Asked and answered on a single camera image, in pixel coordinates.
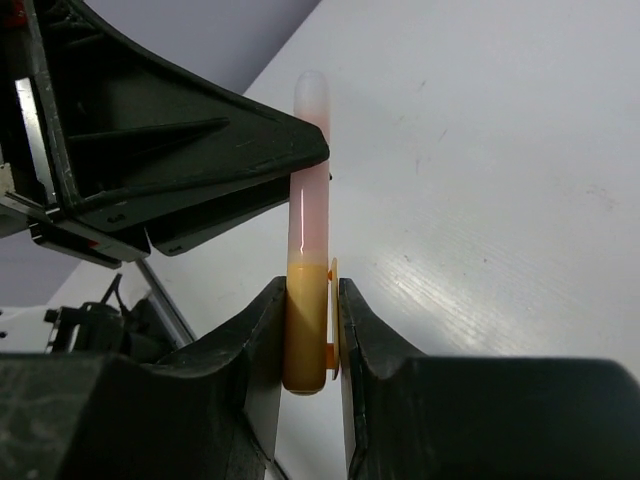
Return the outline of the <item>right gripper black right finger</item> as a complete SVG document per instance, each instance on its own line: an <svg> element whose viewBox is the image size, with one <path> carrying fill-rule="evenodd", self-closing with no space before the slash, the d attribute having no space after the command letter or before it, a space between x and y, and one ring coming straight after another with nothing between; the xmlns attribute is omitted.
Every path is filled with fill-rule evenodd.
<svg viewBox="0 0 640 480"><path fill-rule="evenodd" d="M611 360L435 356L339 283L351 479L635 479L639 384Z"/></svg>

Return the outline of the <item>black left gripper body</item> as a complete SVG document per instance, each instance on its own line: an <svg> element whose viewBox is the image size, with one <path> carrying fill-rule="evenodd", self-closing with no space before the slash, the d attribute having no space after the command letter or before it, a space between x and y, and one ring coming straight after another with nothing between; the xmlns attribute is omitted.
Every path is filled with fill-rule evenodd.
<svg viewBox="0 0 640 480"><path fill-rule="evenodd" d="M33 1L1 4L1 234L26 230L38 246L117 269L148 257L150 245L142 228L106 233L72 215L42 21Z"/></svg>

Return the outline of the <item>orange highlighter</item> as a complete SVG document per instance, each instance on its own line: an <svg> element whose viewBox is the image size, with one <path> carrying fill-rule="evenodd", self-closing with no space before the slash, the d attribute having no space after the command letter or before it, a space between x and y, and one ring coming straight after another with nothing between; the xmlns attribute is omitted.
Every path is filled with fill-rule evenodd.
<svg viewBox="0 0 640 480"><path fill-rule="evenodd" d="M291 175L282 383L296 395L321 391L334 362L329 325L330 162Z"/></svg>

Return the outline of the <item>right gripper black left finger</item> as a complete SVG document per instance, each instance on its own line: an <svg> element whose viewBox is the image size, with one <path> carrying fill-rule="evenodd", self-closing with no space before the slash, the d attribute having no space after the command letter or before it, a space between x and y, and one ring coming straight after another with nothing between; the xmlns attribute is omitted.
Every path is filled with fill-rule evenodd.
<svg viewBox="0 0 640 480"><path fill-rule="evenodd" d="M149 364L109 353L1 357L5 479L280 479L284 281Z"/></svg>

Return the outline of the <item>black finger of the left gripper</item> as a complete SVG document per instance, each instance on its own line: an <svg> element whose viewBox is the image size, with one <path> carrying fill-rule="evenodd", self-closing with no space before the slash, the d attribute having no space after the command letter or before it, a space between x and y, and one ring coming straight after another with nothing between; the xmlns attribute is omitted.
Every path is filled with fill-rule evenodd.
<svg viewBox="0 0 640 480"><path fill-rule="evenodd" d="M82 1L33 1L29 16L56 175L75 211L219 195L329 156L317 126L160 57Z"/></svg>
<svg viewBox="0 0 640 480"><path fill-rule="evenodd" d="M152 246L166 256L186 253L289 200L290 177L226 194L146 225Z"/></svg>

